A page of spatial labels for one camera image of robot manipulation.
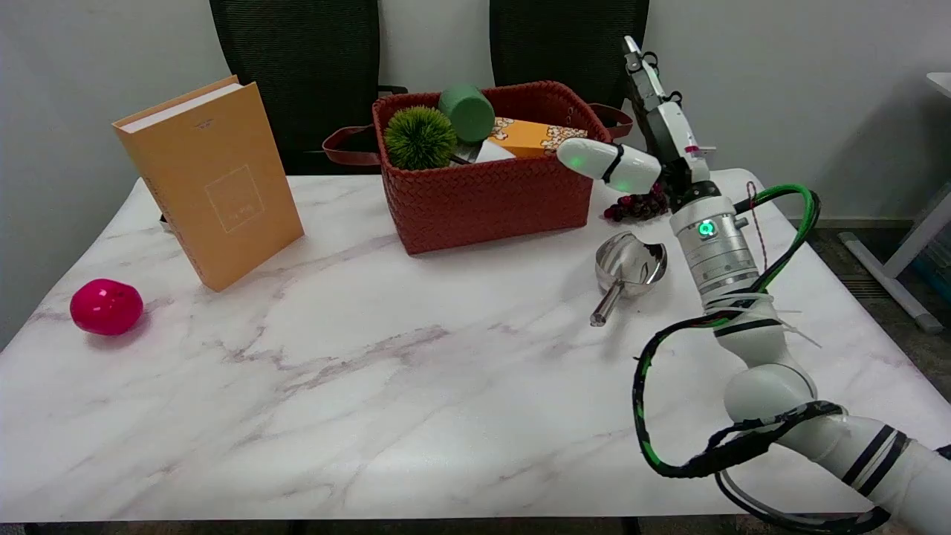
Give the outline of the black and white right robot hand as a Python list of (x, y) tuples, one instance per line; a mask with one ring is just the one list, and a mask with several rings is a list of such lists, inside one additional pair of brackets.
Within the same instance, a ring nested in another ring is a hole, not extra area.
[(632, 108), (646, 150), (622, 143), (568, 138), (558, 161), (572, 172), (604, 183), (621, 196), (607, 210), (609, 221), (646, 221), (663, 207), (687, 222), (733, 213), (733, 204), (711, 181), (711, 171), (681, 108), (681, 95), (666, 92), (655, 65), (633, 37), (624, 38), (624, 67), (633, 87)]

